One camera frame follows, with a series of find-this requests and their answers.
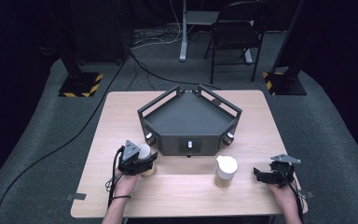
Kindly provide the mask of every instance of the white cup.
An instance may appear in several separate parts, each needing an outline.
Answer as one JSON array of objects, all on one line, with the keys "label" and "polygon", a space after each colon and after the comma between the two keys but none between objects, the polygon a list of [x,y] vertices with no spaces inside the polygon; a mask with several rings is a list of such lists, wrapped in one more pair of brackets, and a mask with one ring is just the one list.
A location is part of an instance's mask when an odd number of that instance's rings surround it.
[{"label": "white cup", "polygon": [[[138,156],[139,160],[146,160],[152,154],[150,146],[148,144],[139,144],[138,148],[141,149]],[[156,171],[156,164],[153,163],[152,169],[143,172],[142,175],[143,176],[152,175],[153,173],[155,173],[155,171]]]},{"label": "white cup", "polygon": [[229,156],[218,156],[216,160],[218,165],[214,175],[214,183],[217,187],[227,188],[237,172],[238,163],[234,158]]}]

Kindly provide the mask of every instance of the metal stand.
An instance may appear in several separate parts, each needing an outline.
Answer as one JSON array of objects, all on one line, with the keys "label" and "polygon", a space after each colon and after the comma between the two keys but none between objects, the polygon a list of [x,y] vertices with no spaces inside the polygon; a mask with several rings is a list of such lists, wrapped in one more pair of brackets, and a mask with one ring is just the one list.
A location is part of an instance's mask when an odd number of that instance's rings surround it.
[{"label": "metal stand", "polygon": [[179,62],[186,61],[187,54],[187,1],[183,1],[183,28],[182,28],[182,46],[180,48]]},{"label": "metal stand", "polygon": [[276,68],[278,67],[278,64],[280,62],[280,59],[282,57],[282,53],[284,51],[284,48],[286,47],[287,41],[290,37],[290,34],[293,32],[293,28],[295,26],[296,20],[298,18],[298,15],[301,11],[301,8],[304,4],[304,0],[301,0],[297,10],[296,14],[293,17],[293,20],[290,24],[290,28],[288,30],[287,36],[284,39],[282,43],[282,47],[280,49],[280,52],[278,53],[278,57],[269,73],[263,73],[264,80],[267,84],[267,89],[269,91],[269,94],[271,95],[307,95],[305,92],[303,86],[301,85],[300,80],[298,79],[298,73],[301,70],[302,65],[307,60],[307,56],[312,48],[312,43],[315,41],[313,36],[309,35],[307,37],[307,40],[305,41],[305,44],[303,45],[303,48],[298,53],[296,60],[293,64],[291,64],[286,72],[284,73],[276,73]]},{"label": "metal stand", "polygon": [[99,83],[103,77],[99,73],[82,73],[72,54],[66,37],[62,33],[59,22],[47,1],[41,0],[41,12],[45,14],[49,22],[51,38],[57,52],[68,71],[68,78],[60,88],[59,96],[65,97],[89,97],[97,91]]}]

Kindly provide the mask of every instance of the black backdrop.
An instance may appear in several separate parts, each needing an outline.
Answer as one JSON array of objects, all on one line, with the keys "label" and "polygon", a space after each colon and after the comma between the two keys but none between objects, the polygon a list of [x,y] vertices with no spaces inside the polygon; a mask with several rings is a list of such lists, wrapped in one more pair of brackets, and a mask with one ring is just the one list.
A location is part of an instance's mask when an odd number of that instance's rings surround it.
[{"label": "black backdrop", "polygon": [[[276,13],[269,29],[273,31],[287,30],[296,11],[297,0],[271,1],[276,5]],[[179,22],[182,22],[183,0],[129,0],[129,2],[134,24],[137,28],[175,22],[172,8]],[[234,0],[189,0],[187,1],[187,9],[219,11],[220,8],[231,2],[234,2]]]},{"label": "black backdrop", "polygon": [[310,35],[301,69],[324,88],[358,144],[358,1],[305,0],[280,66],[296,62]]},{"label": "black backdrop", "polygon": [[39,48],[46,33],[33,2],[0,1],[0,168],[28,125],[57,60],[54,51],[45,48],[44,54]]}]

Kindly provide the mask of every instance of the wrist strap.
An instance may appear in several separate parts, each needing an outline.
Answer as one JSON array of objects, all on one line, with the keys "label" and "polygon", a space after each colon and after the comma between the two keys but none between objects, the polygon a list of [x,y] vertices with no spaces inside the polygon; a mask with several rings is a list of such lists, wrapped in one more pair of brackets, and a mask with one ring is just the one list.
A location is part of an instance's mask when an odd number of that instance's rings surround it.
[{"label": "wrist strap", "polygon": [[117,199],[117,198],[128,198],[128,199],[130,199],[131,196],[130,195],[116,196],[116,197],[113,197],[112,200]]}]

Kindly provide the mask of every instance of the person's hand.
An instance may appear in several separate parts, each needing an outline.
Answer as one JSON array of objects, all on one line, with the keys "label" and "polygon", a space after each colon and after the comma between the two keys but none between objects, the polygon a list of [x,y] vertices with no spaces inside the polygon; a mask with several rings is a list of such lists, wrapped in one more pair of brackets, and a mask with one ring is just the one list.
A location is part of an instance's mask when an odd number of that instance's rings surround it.
[{"label": "person's hand", "polygon": [[[115,170],[115,175],[122,175],[121,171],[118,169]],[[116,196],[125,196],[131,195],[133,189],[135,188],[136,181],[140,175],[123,175],[115,186],[115,195]]]},{"label": "person's hand", "polygon": [[266,184],[269,190],[272,191],[275,201],[280,206],[287,224],[301,223],[298,215],[298,207],[296,195],[292,192],[289,186],[278,188],[273,184]]}]

